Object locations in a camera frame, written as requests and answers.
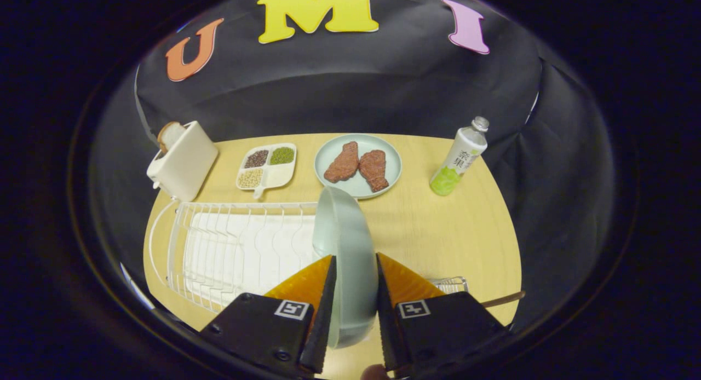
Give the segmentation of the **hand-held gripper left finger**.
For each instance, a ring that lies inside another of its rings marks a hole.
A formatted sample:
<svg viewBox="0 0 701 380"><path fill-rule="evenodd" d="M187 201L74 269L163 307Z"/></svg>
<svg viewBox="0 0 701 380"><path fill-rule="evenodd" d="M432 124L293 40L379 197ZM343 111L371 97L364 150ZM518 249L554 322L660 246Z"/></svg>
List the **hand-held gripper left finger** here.
<svg viewBox="0 0 701 380"><path fill-rule="evenodd" d="M264 295L241 293L200 336L276 375L313 377L325 362L335 287L336 257L328 255Z"/></svg>

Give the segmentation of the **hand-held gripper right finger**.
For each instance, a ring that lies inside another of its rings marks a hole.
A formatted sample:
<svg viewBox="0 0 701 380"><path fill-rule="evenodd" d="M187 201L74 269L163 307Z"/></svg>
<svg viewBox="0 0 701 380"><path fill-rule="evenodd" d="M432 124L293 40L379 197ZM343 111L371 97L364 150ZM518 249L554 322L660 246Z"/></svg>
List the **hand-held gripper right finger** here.
<svg viewBox="0 0 701 380"><path fill-rule="evenodd" d="M470 293L444 293L382 253L376 262L384 365L396 376L450 376L491 355L511 336Z"/></svg>

